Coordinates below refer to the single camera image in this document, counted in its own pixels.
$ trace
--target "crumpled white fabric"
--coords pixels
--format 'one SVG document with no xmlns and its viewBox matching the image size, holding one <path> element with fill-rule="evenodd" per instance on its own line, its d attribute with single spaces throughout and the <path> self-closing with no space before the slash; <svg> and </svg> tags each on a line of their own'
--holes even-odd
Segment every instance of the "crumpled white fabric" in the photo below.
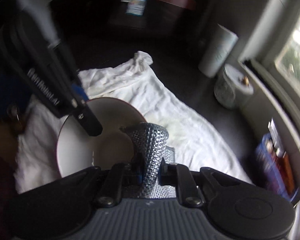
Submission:
<svg viewBox="0 0 300 240">
<path fill-rule="evenodd" d="M 138 109 L 148 122 L 165 127 L 169 132 L 168 145 L 175 148 L 177 163 L 193 171 L 211 167 L 250 182 L 217 130 L 160 82 L 150 68 L 152 62 L 149 54 L 138 51 L 134 58 L 115 68 L 85 70 L 79 77 L 89 98 L 122 99 Z M 66 119 L 56 118 L 35 98 L 27 111 L 27 128 L 18 138 L 15 179 L 19 193 L 60 178 L 56 144 Z"/>
</svg>

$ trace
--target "window pane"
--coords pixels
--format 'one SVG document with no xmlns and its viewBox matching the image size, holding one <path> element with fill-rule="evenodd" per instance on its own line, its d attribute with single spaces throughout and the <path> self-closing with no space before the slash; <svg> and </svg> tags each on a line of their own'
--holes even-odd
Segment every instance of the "window pane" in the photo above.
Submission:
<svg viewBox="0 0 300 240">
<path fill-rule="evenodd" d="M 300 95 L 300 18 L 286 46 L 277 57 L 275 65 Z"/>
</svg>

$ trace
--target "bowl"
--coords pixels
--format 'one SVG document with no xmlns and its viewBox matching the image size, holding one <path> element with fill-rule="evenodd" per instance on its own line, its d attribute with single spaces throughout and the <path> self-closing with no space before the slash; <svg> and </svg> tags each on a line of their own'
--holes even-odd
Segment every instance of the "bowl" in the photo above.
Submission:
<svg viewBox="0 0 300 240">
<path fill-rule="evenodd" d="M 91 137 L 73 116 L 66 119 L 57 143 L 62 177 L 93 165 L 108 170 L 115 163 L 130 162 L 133 144 L 119 128 L 146 122 L 137 109 L 117 98 L 95 98 L 87 101 L 87 105 L 102 124 L 102 134 Z"/>
</svg>

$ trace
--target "paper towel roll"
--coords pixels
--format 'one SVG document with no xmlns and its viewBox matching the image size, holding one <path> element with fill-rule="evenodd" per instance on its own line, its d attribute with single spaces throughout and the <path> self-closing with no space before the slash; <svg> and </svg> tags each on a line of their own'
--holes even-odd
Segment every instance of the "paper towel roll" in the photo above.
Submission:
<svg viewBox="0 0 300 240">
<path fill-rule="evenodd" d="M 214 77 L 228 57 L 237 40 L 238 36 L 235 33 L 218 25 L 216 32 L 199 63 L 199 70 L 207 77 Z"/>
</svg>

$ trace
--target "silver mesh cloth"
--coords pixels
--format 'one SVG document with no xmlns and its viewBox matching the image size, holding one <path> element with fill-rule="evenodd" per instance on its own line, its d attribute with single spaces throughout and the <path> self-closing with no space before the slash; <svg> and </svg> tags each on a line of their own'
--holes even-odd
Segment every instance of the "silver mesh cloth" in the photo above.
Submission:
<svg viewBox="0 0 300 240">
<path fill-rule="evenodd" d="M 176 197 L 175 188 L 160 186 L 158 172 L 162 157 L 166 163 L 174 162 L 174 148 L 167 147 L 168 131 L 157 124 L 140 123 L 135 126 L 121 128 L 132 140 L 134 146 L 133 162 L 144 161 L 142 185 L 138 189 L 129 187 L 123 195 L 140 198 L 172 198 Z"/>
</svg>

